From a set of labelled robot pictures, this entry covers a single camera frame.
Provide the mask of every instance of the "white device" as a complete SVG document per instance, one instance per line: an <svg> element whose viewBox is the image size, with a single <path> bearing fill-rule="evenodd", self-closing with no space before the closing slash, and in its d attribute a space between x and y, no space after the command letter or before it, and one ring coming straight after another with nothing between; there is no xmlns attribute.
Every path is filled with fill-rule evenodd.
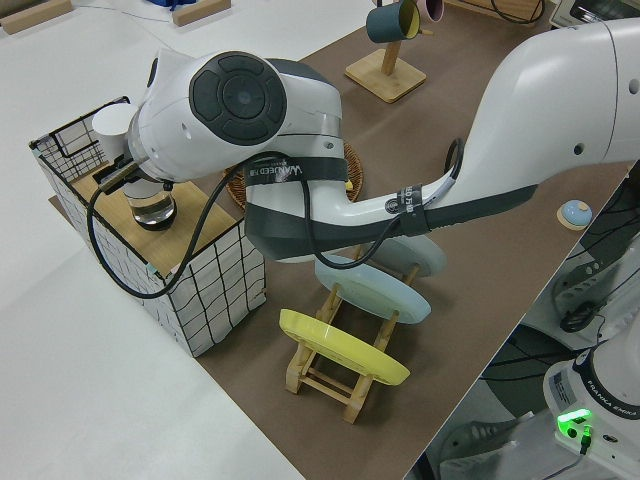
<svg viewBox="0 0 640 480"><path fill-rule="evenodd" d="M547 371L543 384L558 418L555 438L580 451L590 428L588 456L623 479L640 474L640 316L611 340Z"/></svg>
<svg viewBox="0 0 640 480"><path fill-rule="evenodd" d="M447 174L357 203L344 188L340 95L296 62L243 52L199 59L162 52L129 146L140 168L161 181L201 177L263 155L245 171L246 231L275 260L312 253L302 180L321 251L382 232L415 235L508 210L563 170L637 159L638 41L636 19L527 40L496 70L464 155Z"/></svg>

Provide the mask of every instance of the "wooden plate stand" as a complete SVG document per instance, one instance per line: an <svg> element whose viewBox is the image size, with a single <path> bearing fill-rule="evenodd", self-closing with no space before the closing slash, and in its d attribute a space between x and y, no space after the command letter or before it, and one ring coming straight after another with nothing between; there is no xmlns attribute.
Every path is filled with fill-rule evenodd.
<svg viewBox="0 0 640 480"><path fill-rule="evenodd" d="M409 274L403 277L403 282L406 285L411 285L419 270L420 267L416 265ZM333 286L322 307L316 312L316 318L318 320L331 325L342 304L342 299L338 296L339 289L339 284ZM377 338L373 343L373 346L378 350L382 352L386 350L393 329L396 326L398 316L399 313L396 311L391 318L383 320L378 330ZM296 353L287 367L286 389L291 393L297 394L302 384L305 383L331 398L338 400L345 405L342 413L343 420L353 424L367 399L369 389L373 383L373 377L371 375L360 375L355 386L352 388L314 368L313 364L315 359L316 352L314 350L301 343L298 344Z"/></svg>
<svg viewBox="0 0 640 480"><path fill-rule="evenodd" d="M423 35L433 35L420 30ZM402 41L391 42L349 65L345 75L387 103L393 103L427 79L427 75L398 58Z"/></svg>

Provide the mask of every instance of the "woven placemat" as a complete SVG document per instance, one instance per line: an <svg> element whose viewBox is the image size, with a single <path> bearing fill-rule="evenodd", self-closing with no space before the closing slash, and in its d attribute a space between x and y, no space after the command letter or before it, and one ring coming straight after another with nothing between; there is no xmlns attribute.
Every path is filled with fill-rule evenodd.
<svg viewBox="0 0 640 480"><path fill-rule="evenodd" d="M362 183L364 180L362 162L360 162L360 157L358 157L354 148L348 143L344 144L344 158L347 160L347 173L352 185L352 187L347 190L347 197L353 202L358 198L360 191L362 190ZM244 174L242 172L238 173L233 180L227 184L227 191L238 206L244 209L247 197L244 188Z"/></svg>

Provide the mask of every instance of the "white table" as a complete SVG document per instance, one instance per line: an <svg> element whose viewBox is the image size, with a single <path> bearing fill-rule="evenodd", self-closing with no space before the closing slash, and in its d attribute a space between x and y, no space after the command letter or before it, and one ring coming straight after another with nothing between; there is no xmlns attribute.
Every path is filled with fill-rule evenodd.
<svg viewBox="0 0 640 480"><path fill-rule="evenodd" d="M2 476L300 478L108 279L49 204L53 191L27 144L123 94L135 102L162 46L299 59L362 26L372 5L232 0L230 11L178 29L122 14L116 0L74 3L46 24L0 31ZM167 15L142 0L126 3Z"/></svg>

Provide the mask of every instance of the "dark teal mug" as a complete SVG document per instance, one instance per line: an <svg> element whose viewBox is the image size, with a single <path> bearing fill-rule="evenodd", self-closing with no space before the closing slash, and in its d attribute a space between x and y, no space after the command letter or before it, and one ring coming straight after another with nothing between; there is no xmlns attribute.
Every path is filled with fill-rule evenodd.
<svg viewBox="0 0 640 480"><path fill-rule="evenodd" d="M399 0L378 6L367 15L367 35L374 43L408 40L419 31L420 12L414 0Z"/></svg>

